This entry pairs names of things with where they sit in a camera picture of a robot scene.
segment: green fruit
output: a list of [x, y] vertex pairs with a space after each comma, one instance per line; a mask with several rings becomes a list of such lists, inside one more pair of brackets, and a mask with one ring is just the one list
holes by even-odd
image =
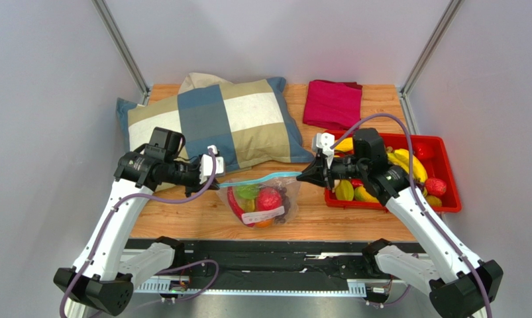
[[379, 202], [374, 196], [368, 193], [368, 191], [363, 185], [357, 187], [354, 190], [354, 198], [357, 201], [362, 201], [362, 202], [371, 202], [371, 203]]
[[256, 184], [239, 185], [235, 188], [235, 194], [241, 199], [256, 199], [258, 197], [258, 193], [260, 193], [260, 188]]
[[438, 197], [435, 197], [434, 195], [427, 195], [426, 200], [431, 207], [442, 206], [442, 200], [440, 200]]
[[348, 180], [341, 180], [335, 189], [335, 195], [338, 200], [352, 201], [354, 199], [354, 187]]

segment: red plastic basket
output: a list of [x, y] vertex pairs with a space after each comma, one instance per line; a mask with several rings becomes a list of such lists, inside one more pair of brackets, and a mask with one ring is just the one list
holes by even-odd
[[[325, 131], [326, 133], [333, 134], [336, 139], [342, 137], [344, 131]], [[391, 146], [393, 149], [404, 148], [407, 149], [407, 139], [404, 134], [385, 134], [380, 133], [386, 146]], [[446, 153], [446, 147], [442, 138], [436, 136], [420, 136], [413, 135], [411, 139], [414, 142], [424, 142], [431, 146], [434, 150], [434, 157], [429, 160], [421, 160], [421, 163], [427, 170], [430, 177], [442, 179], [447, 184], [446, 193], [440, 198], [442, 200], [442, 207], [433, 207], [435, 211], [456, 213], [462, 209], [462, 203], [458, 195], [458, 189], [456, 188], [456, 182], [452, 175], [452, 169], [450, 168], [450, 162], [448, 161], [448, 155]], [[361, 202], [361, 201], [341, 201], [337, 200], [334, 193], [329, 190], [325, 190], [325, 201], [329, 207], [343, 207], [353, 209], [381, 209], [385, 210], [379, 203]]]

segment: yellow banana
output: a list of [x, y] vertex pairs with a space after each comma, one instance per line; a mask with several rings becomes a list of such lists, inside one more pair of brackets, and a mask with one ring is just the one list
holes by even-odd
[[[407, 149], [395, 149], [393, 153], [398, 160], [401, 160], [406, 166], [409, 166], [409, 151]], [[415, 156], [413, 156], [413, 173], [415, 174], [415, 179], [422, 183], [425, 183], [429, 178], [427, 170]]]
[[387, 154], [387, 158], [389, 159], [389, 161], [392, 163], [392, 164], [396, 164], [398, 165], [399, 167], [403, 168], [403, 170], [405, 170], [407, 173], [409, 173], [409, 166], [407, 166], [404, 162], [402, 162], [401, 160], [399, 160], [397, 158], [397, 156], [395, 156], [395, 154], [393, 152]]
[[348, 152], [354, 150], [354, 145], [352, 144], [352, 137], [348, 137], [344, 140], [342, 140], [341, 143], [336, 146], [335, 150], [342, 151], [342, 152]]

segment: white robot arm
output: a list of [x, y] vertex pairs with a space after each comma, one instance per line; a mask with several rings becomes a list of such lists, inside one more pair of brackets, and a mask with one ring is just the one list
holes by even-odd
[[463, 244], [426, 202], [420, 190], [409, 182], [399, 166], [388, 162], [383, 139], [375, 129], [354, 133], [354, 154], [334, 157], [334, 136], [317, 134], [313, 161], [297, 180], [334, 188], [335, 180], [358, 178], [372, 196], [411, 231], [432, 263], [402, 252], [380, 239], [369, 244], [362, 255], [368, 271], [391, 274], [428, 295], [442, 317], [466, 318], [485, 306], [480, 283], [489, 301], [499, 289], [503, 271], [491, 260], [480, 257]]
[[61, 308], [61, 316], [68, 312], [70, 317], [82, 317], [84, 306], [118, 315], [129, 304], [133, 291], [147, 279], [163, 269], [184, 265], [181, 264], [185, 258], [183, 243], [166, 237], [156, 239], [141, 254], [121, 262], [142, 208], [149, 198], [158, 199], [151, 196], [158, 184], [185, 186], [188, 197], [196, 191], [218, 188], [216, 180], [208, 181], [211, 176], [225, 173], [224, 160], [216, 147], [210, 146], [209, 154], [187, 163], [175, 160], [180, 145], [184, 144], [182, 134], [156, 128], [149, 144], [126, 153], [119, 160], [111, 195], [90, 240], [73, 266], [59, 268], [54, 276], [54, 283], [71, 300], [70, 310]]

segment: bag label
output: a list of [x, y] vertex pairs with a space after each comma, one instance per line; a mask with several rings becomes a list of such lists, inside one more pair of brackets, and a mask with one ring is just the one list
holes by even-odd
[[242, 214], [242, 222], [244, 224], [262, 222], [278, 215], [283, 215], [286, 212], [284, 206], [278, 207], [269, 211], [250, 212]]

